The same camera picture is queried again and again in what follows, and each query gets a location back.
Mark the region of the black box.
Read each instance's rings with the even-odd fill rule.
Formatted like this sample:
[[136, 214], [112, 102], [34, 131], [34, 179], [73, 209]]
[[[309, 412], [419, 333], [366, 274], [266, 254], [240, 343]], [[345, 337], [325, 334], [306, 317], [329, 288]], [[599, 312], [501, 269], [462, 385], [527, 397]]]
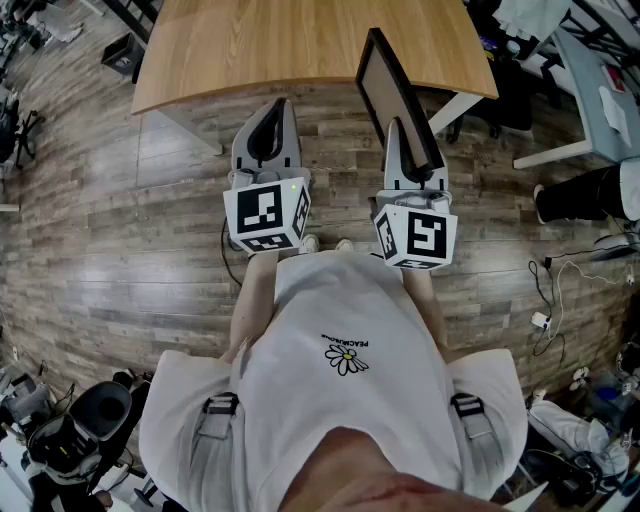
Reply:
[[143, 46], [134, 34], [127, 33], [104, 48], [101, 64], [122, 76], [132, 76], [143, 56]]

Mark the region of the white flower print t-shirt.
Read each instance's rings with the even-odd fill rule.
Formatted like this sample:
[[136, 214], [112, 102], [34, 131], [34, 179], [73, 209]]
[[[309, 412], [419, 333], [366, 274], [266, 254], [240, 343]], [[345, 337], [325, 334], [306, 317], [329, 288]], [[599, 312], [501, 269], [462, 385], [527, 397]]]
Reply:
[[353, 251], [279, 260], [271, 323], [231, 363], [163, 353], [139, 436], [161, 492], [188, 512], [278, 512], [325, 435], [347, 428], [397, 471], [491, 502], [528, 430], [513, 357], [445, 363], [402, 270]]

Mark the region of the person's right forearm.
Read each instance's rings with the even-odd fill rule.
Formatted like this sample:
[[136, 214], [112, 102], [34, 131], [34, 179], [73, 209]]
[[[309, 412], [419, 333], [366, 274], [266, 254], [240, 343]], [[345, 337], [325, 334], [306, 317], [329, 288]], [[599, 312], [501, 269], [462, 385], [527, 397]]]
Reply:
[[447, 364], [451, 363], [454, 357], [448, 347], [444, 315], [436, 297], [430, 272], [424, 269], [403, 269], [402, 280], [442, 359]]

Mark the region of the person's left forearm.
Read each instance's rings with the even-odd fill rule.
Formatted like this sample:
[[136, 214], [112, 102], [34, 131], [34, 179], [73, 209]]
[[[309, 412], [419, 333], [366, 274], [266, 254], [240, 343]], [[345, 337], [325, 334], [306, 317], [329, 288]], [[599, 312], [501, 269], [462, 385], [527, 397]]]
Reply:
[[231, 363], [246, 345], [250, 347], [266, 331], [274, 314], [279, 253], [259, 253], [249, 261], [231, 319], [230, 345], [221, 360]]

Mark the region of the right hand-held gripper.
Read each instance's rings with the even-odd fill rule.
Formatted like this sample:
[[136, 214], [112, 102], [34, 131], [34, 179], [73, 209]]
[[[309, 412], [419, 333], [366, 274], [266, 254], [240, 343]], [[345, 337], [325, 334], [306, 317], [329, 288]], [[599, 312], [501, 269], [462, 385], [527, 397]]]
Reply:
[[425, 190], [417, 190], [415, 164], [398, 117], [387, 128], [384, 189], [376, 196], [373, 224], [386, 265], [432, 270], [453, 259], [458, 218], [450, 213], [448, 166], [423, 166]]

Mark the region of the white cloth bundle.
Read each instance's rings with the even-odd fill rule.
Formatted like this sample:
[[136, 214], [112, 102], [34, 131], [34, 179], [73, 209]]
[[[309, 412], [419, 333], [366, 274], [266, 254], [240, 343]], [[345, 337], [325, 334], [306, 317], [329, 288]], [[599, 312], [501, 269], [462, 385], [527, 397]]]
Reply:
[[627, 474], [628, 451], [612, 440], [599, 420], [581, 419], [553, 402], [542, 400], [530, 407], [528, 421], [538, 434], [567, 458], [587, 453], [605, 477]]

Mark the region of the grey table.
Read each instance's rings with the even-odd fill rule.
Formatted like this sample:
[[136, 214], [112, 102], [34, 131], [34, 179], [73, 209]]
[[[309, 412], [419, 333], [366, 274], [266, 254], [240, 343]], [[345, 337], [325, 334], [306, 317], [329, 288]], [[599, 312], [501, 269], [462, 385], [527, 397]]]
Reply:
[[558, 50], [580, 114], [584, 139], [554, 149], [515, 159], [513, 167], [525, 169], [566, 158], [594, 153], [611, 162], [619, 163], [640, 157], [640, 111], [633, 94], [613, 92], [612, 100], [618, 107], [612, 112], [624, 114], [627, 137], [616, 131], [607, 121], [607, 108], [600, 90], [608, 86], [601, 69], [602, 59], [573, 35], [562, 28], [556, 29], [552, 40]]

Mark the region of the black framed deer picture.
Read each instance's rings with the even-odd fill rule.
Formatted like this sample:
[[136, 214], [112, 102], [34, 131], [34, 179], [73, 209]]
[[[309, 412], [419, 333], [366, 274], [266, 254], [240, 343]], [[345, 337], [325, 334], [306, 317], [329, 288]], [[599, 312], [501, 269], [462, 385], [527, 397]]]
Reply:
[[407, 178], [429, 180], [444, 167], [426, 114], [411, 82], [382, 30], [368, 31], [355, 79], [382, 146], [387, 145], [391, 121], [400, 121], [413, 168]]

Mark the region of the wooden table top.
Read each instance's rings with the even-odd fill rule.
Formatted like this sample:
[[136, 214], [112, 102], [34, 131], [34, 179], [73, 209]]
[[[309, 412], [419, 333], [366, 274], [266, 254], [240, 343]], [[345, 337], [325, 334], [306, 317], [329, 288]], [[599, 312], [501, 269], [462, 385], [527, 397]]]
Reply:
[[157, 111], [220, 154], [178, 104], [271, 83], [349, 82], [379, 28], [414, 85], [455, 96], [429, 120], [439, 133], [497, 86], [462, 0], [164, 0], [132, 113]]

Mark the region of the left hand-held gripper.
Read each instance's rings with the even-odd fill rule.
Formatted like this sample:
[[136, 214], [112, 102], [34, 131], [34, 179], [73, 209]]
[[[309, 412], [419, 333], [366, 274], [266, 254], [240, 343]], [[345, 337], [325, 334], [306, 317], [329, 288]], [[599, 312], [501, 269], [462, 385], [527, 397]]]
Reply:
[[311, 207], [311, 173], [300, 164], [294, 109], [276, 98], [257, 110], [232, 144], [224, 192], [229, 237], [248, 254], [297, 249]]

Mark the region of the black office chair base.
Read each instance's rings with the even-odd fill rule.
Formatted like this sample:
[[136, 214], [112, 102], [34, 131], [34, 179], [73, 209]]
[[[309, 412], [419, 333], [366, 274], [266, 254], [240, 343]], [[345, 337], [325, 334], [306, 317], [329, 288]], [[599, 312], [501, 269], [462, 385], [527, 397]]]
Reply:
[[32, 132], [45, 121], [46, 118], [36, 110], [31, 110], [27, 118], [21, 121], [20, 129], [16, 133], [15, 167], [18, 170], [23, 169], [22, 157], [24, 155], [28, 156], [31, 160], [35, 159], [36, 145]]

